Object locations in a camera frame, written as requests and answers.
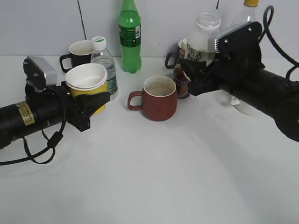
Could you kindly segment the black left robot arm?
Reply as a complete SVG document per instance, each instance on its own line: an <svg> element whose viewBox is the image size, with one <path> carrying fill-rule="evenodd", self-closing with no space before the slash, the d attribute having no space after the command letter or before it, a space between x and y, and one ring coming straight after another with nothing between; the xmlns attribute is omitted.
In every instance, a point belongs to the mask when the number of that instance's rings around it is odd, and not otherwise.
<svg viewBox="0 0 299 224"><path fill-rule="evenodd" d="M71 95L65 82L48 86L41 92L26 85L26 99L0 109L0 147L66 122L83 132L90 128L90 117L110 100L110 93Z"/></svg>

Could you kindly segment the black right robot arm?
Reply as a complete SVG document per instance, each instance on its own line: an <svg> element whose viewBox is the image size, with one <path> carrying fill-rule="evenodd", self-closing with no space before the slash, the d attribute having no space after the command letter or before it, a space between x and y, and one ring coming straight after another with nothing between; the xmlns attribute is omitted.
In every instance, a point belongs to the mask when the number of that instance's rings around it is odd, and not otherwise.
<svg viewBox="0 0 299 224"><path fill-rule="evenodd" d="M181 64L193 96L223 90L271 117L289 139L299 140L299 83L265 70L257 56L218 55L206 68Z"/></svg>

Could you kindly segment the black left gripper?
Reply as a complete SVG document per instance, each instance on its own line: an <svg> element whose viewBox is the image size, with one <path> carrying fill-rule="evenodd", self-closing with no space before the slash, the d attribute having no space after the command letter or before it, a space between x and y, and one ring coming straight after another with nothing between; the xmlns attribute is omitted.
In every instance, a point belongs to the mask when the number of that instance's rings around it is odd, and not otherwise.
<svg viewBox="0 0 299 224"><path fill-rule="evenodd" d="M25 94L35 119L34 124L26 128L27 132L41 131L61 123L63 119L83 132L90 128L88 117L110 101L107 91L73 98L65 81L60 86L48 86L41 92L36 92L34 87L26 84Z"/></svg>

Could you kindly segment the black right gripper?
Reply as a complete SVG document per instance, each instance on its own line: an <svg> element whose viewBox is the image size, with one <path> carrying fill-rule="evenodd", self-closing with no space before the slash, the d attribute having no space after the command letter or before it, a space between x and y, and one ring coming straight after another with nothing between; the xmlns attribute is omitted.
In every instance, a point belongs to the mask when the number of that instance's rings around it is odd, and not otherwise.
<svg viewBox="0 0 299 224"><path fill-rule="evenodd" d="M232 54L217 54L214 61L207 67L202 62L183 59L181 68L189 81L188 91L193 96L199 96L225 88L237 87L242 80L258 69L264 69L261 58L240 52Z"/></svg>

